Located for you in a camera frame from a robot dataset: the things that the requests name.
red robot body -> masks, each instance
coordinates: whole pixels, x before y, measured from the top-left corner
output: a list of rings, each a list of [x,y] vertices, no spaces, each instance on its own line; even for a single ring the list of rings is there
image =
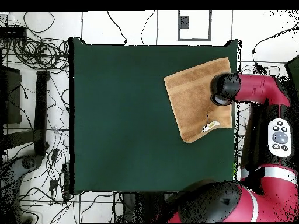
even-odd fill
[[[211,92],[211,101],[219,106],[231,102],[258,103],[252,108],[245,133],[241,181],[209,183],[186,192],[172,208],[167,221],[298,219],[296,107],[299,101],[290,100],[290,91],[286,92],[278,78],[265,75],[217,75],[212,80]]]

green tablecloth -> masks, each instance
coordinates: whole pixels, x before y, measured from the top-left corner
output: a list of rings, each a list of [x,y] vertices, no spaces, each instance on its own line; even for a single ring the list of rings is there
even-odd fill
[[[229,58],[235,72],[238,40],[224,47],[69,41],[74,52],[75,193],[179,191],[202,179],[232,179],[233,128],[184,143],[163,78],[222,57]]]

brown towel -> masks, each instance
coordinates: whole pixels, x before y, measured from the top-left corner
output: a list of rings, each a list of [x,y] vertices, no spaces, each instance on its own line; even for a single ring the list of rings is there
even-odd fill
[[[224,72],[231,72],[228,58],[219,58],[164,78],[184,142],[192,143],[217,128],[232,128],[231,104],[216,106],[210,100],[211,80]]]

white floor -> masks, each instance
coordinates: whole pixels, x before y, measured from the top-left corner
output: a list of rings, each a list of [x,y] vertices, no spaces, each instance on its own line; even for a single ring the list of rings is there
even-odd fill
[[[176,10],[147,10],[136,12],[109,12],[113,20],[120,26],[124,37],[127,39],[127,45],[140,45],[142,40],[145,45],[157,44],[157,45],[199,45],[209,44],[214,46],[223,46],[230,39],[242,40],[241,51],[241,68],[244,68],[245,73],[251,73],[253,64],[252,49],[255,44],[265,38],[268,38],[278,32],[293,27],[299,22],[299,13],[296,11],[288,12],[286,10],[214,10],[212,13],[212,28],[211,28],[211,41],[181,41],[178,42],[178,12]],[[23,16],[25,13],[11,13],[9,15],[9,24],[19,23],[24,24]],[[82,37],[82,39],[88,44],[124,44],[124,38],[121,36],[119,29],[109,19],[107,12],[52,12],[55,17],[53,26],[44,33],[38,34],[41,37],[52,39],[67,40],[68,37]],[[190,16],[190,27],[200,27],[202,23],[196,23],[196,16],[205,15],[201,11],[182,11],[181,15]],[[145,22],[147,25],[144,28],[141,39],[141,31]],[[34,31],[44,30],[53,21],[53,18],[48,12],[28,13],[26,15],[27,25]],[[208,22],[203,21],[201,34],[196,34],[195,38],[205,38],[207,28],[203,25],[207,25]],[[286,33],[273,39],[267,40],[259,44],[256,48],[255,61],[262,61],[264,67],[270,67],[270,73],[278,75],[280,68],[280,75],[287,75],[284,69],[284,64],[299,54],[298,45],[299,34],[296,32]],[[18,61],[13,55],[9,56],[9,61]],[[35,91],[36,72],[33,69],[25,65],[8,63],[9,67],[20,70],[22,74],[23,87]],[[48,83],[49,96],[48,106],[54,104],[57,107],[52,107],[48,110],[49,121],[47,140],[50,144],[50,149],[58,144],[58,140],[55,141],[55,136],[60,137],[59,133],[64,133],[64,145],[68,146],[69,139],[65,135],[68,135],[69,127],[69,114],[65,110],[65,106],[60,99],[60,95],[65,89],[69,88],[68,76],[65,72],[58,74],[51,74],[52,79]],[[21,97],[21,108],[24,109],[28,115],[30,122],[34,123],[34,106],[35,95],[27,91],[28,99]],[[64,95],[64,100],[68,102],[68,92]],[[248,110],[241,113],[242,116],[248,118]],[[21,131],[23,129],[30,129],[30,125],[26,119],[26,116],[22,113],[22,123],[20,125],[12,124],[8,125],[5,129],[7,133]],[[241,117],[240,124],[245,125],[245,119]],[[240,127],[240,133],[244,133],[245,128]],[[8,150],[8,158],[12,158],[21,147]],[[29,146],[26,149],[20,151],[19,155],[33,152],[33,146]],[[62,159],[57,163],[56,167],[58,172],[61,170]],[[43,174],[46,170],[46,163],[44,162],[38,170],[28,174],[24,180],[37,177]],[[21,195],[24,195],[32,187],[41,188],[45,193],[48,191],[49,178],[47,173],[39,178],[34,178],[28,182],[23,182],[21,187]],[[53,217],[56,216],[61,210],[61,205],[55,204],[49,206],[49,200],[47,197],[43,197],[43,194],[39,191],[32,190],[30,196],[25,197],[21,202],[22,209],[26,210],[31,205],[34,205],[29,210],[38,214],[38,223],[50,223]],[[81,196],[75,196],[72,202],[69,203],[70,208],[60,218],[59,223],[78,223],[79,215],[91,206],[92,201],[97,195],[105,196],[111,195],[110,192],[87,192]],[[60,193],[57,193],[56,200],[61,200]],[[107,223],[112,217],[112,197],[98,196],[96,203],[92,205],[83,214],[83,223]],[[116,213],[121,215],[121,204],[117,204]]]

robot button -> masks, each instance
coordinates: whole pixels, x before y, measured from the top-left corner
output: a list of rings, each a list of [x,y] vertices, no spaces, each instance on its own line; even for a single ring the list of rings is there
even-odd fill
[[[285,145],[283,145],[281,148],[282,148],[283,151],[287,151],[288,150]]]
[[[279,149],[279,145],[278,144],[273,144],[273,149]]]
[[[277,131],[273,134],[272,140],[277,144],[286,144],[288,142],[288,137],[286,133]]]

